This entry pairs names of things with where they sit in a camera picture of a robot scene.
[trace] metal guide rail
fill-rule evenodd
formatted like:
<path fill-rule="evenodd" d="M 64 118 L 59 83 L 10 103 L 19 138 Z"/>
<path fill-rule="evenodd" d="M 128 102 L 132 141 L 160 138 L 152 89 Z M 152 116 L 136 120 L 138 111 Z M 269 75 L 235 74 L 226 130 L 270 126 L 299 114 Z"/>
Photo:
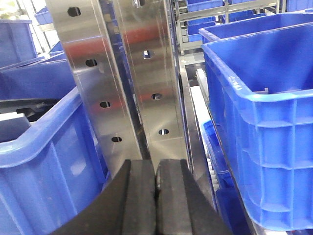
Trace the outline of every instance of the metal guide rail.
<path fill-rule="evenodd" d="M 226 2 L 225 6 L 214 7 L 200 11 L 193 11 L 187 13 L 180 13 L 180 11 L 176 11 L 177 38 L 181 55 L 184 55 L 184 51 L 186 50 L 200 48 L 202 44 L 202 41 L 184 42 L 182 35 L 182 27 L 184 27 L 185 21 L 197 20 L 211 16 L 225 15 L 225 21 L 229 22 L 229 14 L 231 13 L 247 10 L 257 10 L 274 6 L 276 6 L 275 9 L 276 13 L 279 13 L 280 1 L 282 1 L 283 4 L 282 12 L 285 12 L 286 0 L 253 0 L 237 4 L 228 4 L 228 2 Z M 175 9 L 179 9 L 178 0 L 175 0 Z"/>
<path fill-rule="evenodd" d="M 200 59 L 200 60 L 197 60 L 195 61 L 194 58 L 195 56 L 194 55 L 186 55 L 186 56 L 182 56 L 180 57 L 181 60 L 183 61 L 188 61 L 187 63 L 189 64 L 193 64 L 193 63 L 203 63 L 204 62 L 204 59 Z M 201 93 L 203 95 L 203 98 L 204 98 L 204 101 L 206 103 L 206 107 L 209 111 L 209 114 L 211 116 L 211 113 L 210 113 L 210 109 L 209 109 L 209 94 L 208 94 L 208 89 L 207 89 L 207 81 L 206 81 L 206 74 L 204 72 L 202 72 L 201 70 L 198 70 L 197 71 L 197 80 L 198 80 L 198 83 L 199 83 L 199 87 L 200 87 L 200 90 L 201 90 Z M 238 192 L 238 194 L 240 195 L 239 193 L 239 190 L 238 190 L 238 187 L 237 187 L 237 183 L 236 181 L 234 180 L 234 176 L 233 176 L 233 173 L 232 173 L 232 170 L 231 170 L 231 167 L 229 166 L 229 162 L 227 160 L 227 155 L 225 154 L 225 150 L 221 144 L 221 139 L 220 137 L 218 136 L 218 139 L 219 139 L 219 143 L 221 145 L 221 148 L 222 148 L 222 151 L 223 151 L 223 154 L 225 155 L 225 159 L 226 159 L 226 163 L 227 163 L 227 166 L 229 168 L 229 172 L 231 174 L 231 177 L 233 178 L 233 181 L 235 183 L 235 188 Z M 243 204 L 243 201 L 242 201 L 242 198 L 239 196 L 240 198 L 240 201 L 241 201 L 241 204 L 242 204 L 242 207 L 244 209 L 244 213 L 246 215 L 246 220 L 248 222 L 248 225 L 249 225 L 249 228 L 252 232 L 253 235 L 292 235 L 291 232 L 282 232 L 282 231 L 272 231 L 272 230 L 267 230 L 267 229 L 264 229 L 262 228 L 261 226 L 257 225 L 256 223 L 254 223 L 251 218 L 248 216 L 247 212 L 246 212 L 246 209 L 244 207 L 244 204 Z"/>

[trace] storage rack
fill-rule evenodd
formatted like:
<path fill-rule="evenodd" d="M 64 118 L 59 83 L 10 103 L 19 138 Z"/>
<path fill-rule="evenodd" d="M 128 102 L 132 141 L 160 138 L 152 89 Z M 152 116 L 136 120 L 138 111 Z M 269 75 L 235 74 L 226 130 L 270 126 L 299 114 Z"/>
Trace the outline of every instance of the storage rack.
<path fill-rule="evenodd" d="M 203 19 L 211 16 L 225 15 L 225 21 L 229 22 L 230 13 L 247 10 L 259 10 L 274 6 L 276 6 L 275 12 L 279 13 L 280 1 L 282 1 L 283 6 L 282 12 L 285 12 L 286 9 L 286 0 L 253 0 L 237 4 L 228 4 L 228 2 L 225 2 L 225 6 L 214 7 L 200 11 L 181 13 L 180 9 L 185 7 L 184 6 L 179 7 L 179 1 L 180 0 L 175 0 L 175 9 L 179 9 L 179 11 L 176 11 L 176 20 L 177 20 L 177 39 L 181 55 L 184 55 L 184 52 L 186 50 L 200 48 L 202 44 L 202 41 L 185 42 L 183 40 L 183 31 L 185 28 L 184 23 L 186 21 Z"/>

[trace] stainless steel column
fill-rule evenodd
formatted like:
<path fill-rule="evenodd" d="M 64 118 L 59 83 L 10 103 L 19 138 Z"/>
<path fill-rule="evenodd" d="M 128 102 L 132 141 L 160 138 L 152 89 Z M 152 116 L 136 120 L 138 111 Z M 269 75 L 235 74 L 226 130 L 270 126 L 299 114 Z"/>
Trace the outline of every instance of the stainless steel column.
<path fill-rule="evenodd" d="M 113 0 L 155 169 L 161 159 L 188 158 L 170 4 Z"/>
<path fill-rule="evenodd" d="M 46 3 L 114 176 L 125 159 L 148 156 L 128 80 L 120 76 L 100 2 L 46 0 Z"/>

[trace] blue plastic bin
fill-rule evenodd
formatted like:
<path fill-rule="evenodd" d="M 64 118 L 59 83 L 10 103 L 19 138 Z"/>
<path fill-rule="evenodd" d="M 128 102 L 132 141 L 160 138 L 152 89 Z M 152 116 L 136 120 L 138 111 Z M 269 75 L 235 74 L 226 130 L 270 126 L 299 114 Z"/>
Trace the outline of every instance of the blue plastic bin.
<path fill-rule="evenodd" d="M 187 26 L 188 39 L 190 42 L 201 41 L 201 35 L 199 34 L 199 29 L 204 27 L 210 27 L 215 25 L 215 21 L 199 23 Z"/>
<path fill-rule="evenodd" d="M 0 19 L 0 68 L 37 57 L 30 23 Z"/>
<path fill-rule="evenodd" d="M 191 3 L 190 0 L 187 1 L 187 10 L 191 11 L 200 11 L 204 9 L 214 8 L 218 6 L 223 6 L 223 0 L 209 0 L 197 3 Z"/>
<path fill-rule="evenodd" d="M 199 33 L 207 43 L 312 22 L 312 14 L 285 13 L 203 28 Z"/>
<path fill-rule="evenodd" d="M 231 179 L 212 121 L 204 123 L 201 128 L 202 137 L 207 147 L 213 169 L 217 174 L 220 188 L 233 188 L 234 182 Z"/>
<path fill-rule="evenodd" d="M 234 235 L 251 235 L 235 188 L 217 190 L 216 201 L 224 223 Z"/>
<path fill-rule="evenodd" d="M 201 23 L 206 23 L 206 22 L 210 22 L 210 21 L 216 21 L 215 16 L 202 18 L 202 19 L 198 19 L 198 20 L 187 21 L 187 25 L 201 24 Z"/>
<path fill-rule="evenodd" d="M 0 84 L 0 99 L 61 99 L 75 87 L 67 60 L 1 71 Z"/>
<path fill-rule="evenodd" d="M 313 228 L 312 40 L 309 24 L 202 45 L 211 114 L 247 212 L 272 230 Z"/>
<path fill-rule="evenodd" d="M 45 235 L 72 219 L 105 181 L 75 88 L 18 139 L 0 143 L 0 234 Z"/>
<path fill-rule="evenodd" d="M 313 230 L 298 230 L 293 231 L 292 235 L 313 235 Z"/>
<path fill-rule="evenodd" d="M 228 0 L 229 4 L 242 3 L 246 1 L 254 1 L 254 0 Z"/>
<path fill-rule="evenodd" d="M 307 8 L 313 7 L 312 0 L 287 0 L 286 2 L 286 11 L 300 11 Z"/>
<path fill-rule="evenodd" d="M 67 60 L 67 56 L 62 51 L 60 51 L 60 53 L 58 53 L 56 55 L 52 55 L 49 58 L 46 58 L 46 59 L 40 60 L 36 63 L 33 63 L 33 64 L 31 64 L 31 66 L 36 65 L 36 64 L 48 63 L 48 62 L 52 62 L 52 61 L 61 61 L 61 60 Z"/>
<path fill-rule="evenodd" d="M 53 55 L 57 55 L 63 52 L 63 47 L 61 42 L 58 42 L 56 45 L 54 45 L 54 47 L 50 50 L 49 54 L 51 56 Z"/>
<path fill-rule="evenodd" d="M 267 14 L 266 13 L 260 13 L 260 14 L 253 14 L 250 16 L 239 16 L 239 17 L 234 18 L 234 21 L 243 21 L 243 20 L 247 20 L 247 19 L 258 18 L 261 16 L 267 16 Z"/>
<path fill-rule="evenodd" d="M 41 61 L 42 59 L 44 59 L 44 57 L 36 57 L 34 59 L 25 60 L 25 61 L 22 61 L 22 62 L 18 62 L 16 64 L 4 66 L 4 67 L 0 68 L 0 71 L 31 65 L 33 63 Z"/>
<path fill-rule="evenodd" d="M 252 10 L 248 10 L 248 11 L 240 11 L 240 12 L 235 12 L 235 13 L 230 13 L 229 14 L 229 22 L 234 22 L 234 21 L 237 21 L 236 19 L 238 17 L 248 17 L 248 16 L 251 16 L 254 14 L 254 12 Z M 221 20 L 223 23 L 225 23 L 226 19 L 226 16 L 225 15 L 222 15 L 221 16 Z"/>
<path fill-rule="evenodd" d="M 52 16 L 48 11 L 47 7 L 44 7 L 39 12 L 37 12 L 34 17 L 38 21 L 39 25 L 53 23 Z"/>

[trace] mounting hole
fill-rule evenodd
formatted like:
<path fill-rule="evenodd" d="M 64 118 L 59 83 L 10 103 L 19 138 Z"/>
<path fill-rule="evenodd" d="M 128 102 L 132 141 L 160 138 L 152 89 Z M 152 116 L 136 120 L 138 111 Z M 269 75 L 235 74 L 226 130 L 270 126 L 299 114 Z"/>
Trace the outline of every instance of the mounting hole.
<path fill-rule="evenodd" d="M 163 97 L 163 95 L 160 94 L 160 93 L 155 93 L 155 94 L 153 94 L 153 95 L 151 96 L 151 98 L 152 98 L 153 100 L 160 100 L 160 99 L 162 99 L 162 97 Z"/>
<path fill-rule="evenodd" d="M 70 7 L 68 10 L 67 10 L 67 13 L 69 16 L 71 17 L 76 17 L 76 16 L 80 16 L 81 15 L 81 12 L 80 12 L 80 9 L 79 7 L 75 6 L 75 7 Z"/>
<path fill-rule="evenodd" d="M 136 8 L 142 7 L 145 3 L 145 0 L 133 0 L 133 6 Z"/>
<path fill-rule="evenodd" d="M 167 135 L 168 133 L 170 133 L 170 131 L 167 130 L 167 129 L 162 129 L 162 130 L 159 130 L 158 133 L 159 133 L 160 135 L 164 136 L 164 135 Z"/>
<path fill-rule="evenodd" d="M 94 67 L 94 66 L 97 66 L 97 61 L 96 60 L 86 60 L 86 65 L 88 67 Z"/>
<path fill-rule="evenodd" d="M 111 107 L 111 104 L 108 101 L 103 101 L 100 103 L 100 107 L 106 109 L 106 108 Z"/>
<path fill-rule="evenodd" d="M 120 137 L 113 137 L 111 140 L 112 140 L 113 142 L 115 142 L 115 143 L 117 143 L 117 142 L 122 142 L 122 138 L 120 138 Z"/>
<path fill-rule="evenodd" d="M 154 52 L 152 50 L 144 50 L 143 51 L 143 58 L 144 59 L 151 59 L 154 56 Z"/>

